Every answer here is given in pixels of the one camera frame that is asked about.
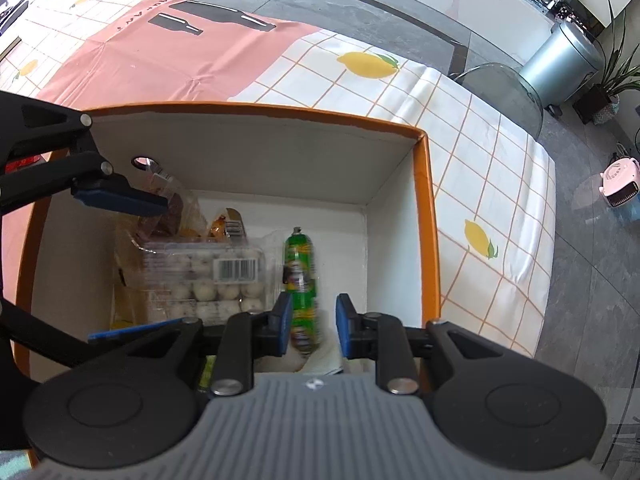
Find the red chips bag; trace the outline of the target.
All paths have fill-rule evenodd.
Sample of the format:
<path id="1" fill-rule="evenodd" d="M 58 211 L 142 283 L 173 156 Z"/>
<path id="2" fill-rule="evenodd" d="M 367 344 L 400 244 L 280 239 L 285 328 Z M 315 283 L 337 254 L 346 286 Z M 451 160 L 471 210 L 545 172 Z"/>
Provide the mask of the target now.
<path id="1" fill-rule="evenodd" d="M 10 174 L 11 172 L 40 164 L 40 162 L 42 162 L 41 155 L 29 156 L 19 160 L 14 160 L 13 162 L 8 162 L 6 164 L 6 169 L 4 170 L 4 172 L 6 174 Z"/>

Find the green snack bag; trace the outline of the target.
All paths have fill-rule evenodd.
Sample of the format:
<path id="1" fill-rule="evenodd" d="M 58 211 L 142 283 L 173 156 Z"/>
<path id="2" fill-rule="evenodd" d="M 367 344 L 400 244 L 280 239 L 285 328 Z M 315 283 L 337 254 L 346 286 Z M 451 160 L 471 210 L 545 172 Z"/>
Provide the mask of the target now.
<path id="1" fill-rule="evenodd" d="M 205 366 L 203 368 L 200 381 L 198 382 L 198 390 L 207 391 L 209 389 L 215 360 L 216 356 L 206 356 Z"/>

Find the clear pack white balls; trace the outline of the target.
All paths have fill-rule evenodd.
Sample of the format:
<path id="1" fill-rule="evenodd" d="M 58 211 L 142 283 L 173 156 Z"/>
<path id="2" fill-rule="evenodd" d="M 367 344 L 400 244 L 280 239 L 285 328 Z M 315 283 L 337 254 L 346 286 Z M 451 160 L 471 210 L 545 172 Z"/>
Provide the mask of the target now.
<path id="1" fill-rule="evenodd" d="M 267 265 L 252 245 L 171 240 L 142 249 L 141 284 L 152 322 L 199 318 L 224 325 L 232 315 L 267 307 Z"/>

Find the green sausage stick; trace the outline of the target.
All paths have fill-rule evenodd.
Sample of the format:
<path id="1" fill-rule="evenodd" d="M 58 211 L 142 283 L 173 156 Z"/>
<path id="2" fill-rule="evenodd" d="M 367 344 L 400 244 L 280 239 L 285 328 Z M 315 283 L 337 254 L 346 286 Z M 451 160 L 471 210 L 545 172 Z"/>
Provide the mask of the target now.
<path id="1" fill-rule="evenodd" d="M 283 253 L 284 289 L 293 299 L 292 345 L 310 356 L 320 344 L 314 245 L 300 226 L 286 239 Z"/>

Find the clear bag brown pastry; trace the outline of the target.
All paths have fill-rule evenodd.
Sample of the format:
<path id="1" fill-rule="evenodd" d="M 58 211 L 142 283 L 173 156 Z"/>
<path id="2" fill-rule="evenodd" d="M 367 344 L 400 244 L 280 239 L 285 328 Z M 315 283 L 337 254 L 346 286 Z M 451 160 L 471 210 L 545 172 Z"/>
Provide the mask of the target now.
<path id="1" fill-rule="evenodd" d="M 140 240 L 157 238 L 203 238 L 207 221 L 201 212 L 198 198 L 182 183 L 164 170 L 155 170 L 148 177 L 149 191 L 166 198 L 167 210 L 157 217 L 140 217 L 136 237 Z"/>

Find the clear bag orange nuts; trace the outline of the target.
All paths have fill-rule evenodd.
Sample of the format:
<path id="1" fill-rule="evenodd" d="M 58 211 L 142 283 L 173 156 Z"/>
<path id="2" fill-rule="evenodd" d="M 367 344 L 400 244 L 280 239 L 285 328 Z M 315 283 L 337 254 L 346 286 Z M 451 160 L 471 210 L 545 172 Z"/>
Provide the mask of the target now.
<path id="1" fill-rule="evenodd" d="M 242 214 L 234 208 L 222 208 L 211 222 L 201 211 L 194 209 L 181 220 L 178 235 L 221 244 L 244 244 L 247 241 Z"/>

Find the orange white cardboard box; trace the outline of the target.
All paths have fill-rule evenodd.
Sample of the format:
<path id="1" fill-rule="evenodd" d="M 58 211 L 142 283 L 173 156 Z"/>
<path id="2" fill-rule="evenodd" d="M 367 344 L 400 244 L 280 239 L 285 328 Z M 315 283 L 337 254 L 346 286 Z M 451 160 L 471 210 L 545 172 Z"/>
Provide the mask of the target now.
<path id="1" fill-rule="evenodd" d="M 207 219 L 242 214 L 278 252 L 300 226 L 314 242 L 324 336 L 334 302 L 421 326 L 439 315 L 432 172 L 425 132 L 340 113 L 239 103 L 157 103 L 93 110 L 101 155 L 136 188 L 137 156 L 154 159 L 198 198 Z M 114 304 L 117 218 L 100 213 L 100 327 Z"/>

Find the pink table mat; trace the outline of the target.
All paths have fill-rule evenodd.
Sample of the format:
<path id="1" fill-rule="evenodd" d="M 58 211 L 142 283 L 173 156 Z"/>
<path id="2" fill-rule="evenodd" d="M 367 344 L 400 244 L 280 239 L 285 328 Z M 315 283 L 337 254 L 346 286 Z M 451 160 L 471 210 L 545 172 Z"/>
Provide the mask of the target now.
<path id="1" fill-rule="evenodd" d="M 1 87 L 75 110 L 177 102 L 303 108 L 273 86 L 319 34 L 194 0 L 41 0 L 1 39 Z"/>

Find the lemon print tablecloth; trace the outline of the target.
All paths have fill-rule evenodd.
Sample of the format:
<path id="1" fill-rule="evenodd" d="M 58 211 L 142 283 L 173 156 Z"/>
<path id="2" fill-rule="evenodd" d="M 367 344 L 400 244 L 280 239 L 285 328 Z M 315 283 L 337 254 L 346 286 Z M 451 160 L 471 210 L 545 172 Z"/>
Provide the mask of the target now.
<path id="1" fill-rule="evenodd" d="M 440 253 L 440 303 L 451 321 L 534 354 L 548 304 L 555 164 L 525 130 L 433 67 L 319 29 L 274 84 L 303 108 L 423 130 Z"/>

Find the pink small heater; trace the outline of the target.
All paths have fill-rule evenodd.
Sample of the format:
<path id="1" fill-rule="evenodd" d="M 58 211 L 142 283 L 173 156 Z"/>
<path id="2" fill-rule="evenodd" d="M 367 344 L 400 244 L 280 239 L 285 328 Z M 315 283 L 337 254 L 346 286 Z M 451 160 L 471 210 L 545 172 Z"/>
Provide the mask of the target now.
<path id="1" fill-rule="evenodd" d="M 600 177 L 599 191 L 608 206 L 623 206 L 639 194 L 639 163 L 633 157 L 614 160 Z"/>

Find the potted green plant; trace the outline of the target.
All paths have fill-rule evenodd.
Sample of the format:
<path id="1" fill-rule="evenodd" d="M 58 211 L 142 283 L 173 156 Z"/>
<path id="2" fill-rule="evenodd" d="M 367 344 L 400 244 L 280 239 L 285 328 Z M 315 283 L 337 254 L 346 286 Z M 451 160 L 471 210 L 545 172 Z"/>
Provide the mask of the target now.
<path id="1" fill-rule="evenodd" d="M 605 44 L 596 40 L 597 51 L 602 55 L 603 67 L 599 79 L 573 104 L 580 121 L 601 125 L 613 119 L 620 109 L 620 95 L 639 91 L 639 44 L 627 49 L 627 11 L 614 15 L 611 1 L 610 34 Z"/>

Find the silver trash can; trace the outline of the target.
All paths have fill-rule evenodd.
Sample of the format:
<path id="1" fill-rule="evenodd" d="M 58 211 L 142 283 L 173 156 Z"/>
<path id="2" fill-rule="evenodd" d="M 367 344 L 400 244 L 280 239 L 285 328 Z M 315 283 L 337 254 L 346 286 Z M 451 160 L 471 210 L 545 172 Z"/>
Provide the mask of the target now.
<path id="1" fill-rule="evenodd" d="M 602 70 L 603 55 L 572 22 L 556 23 L 551 35 L 520 69 L 541 105 L 560 106 Z"/>

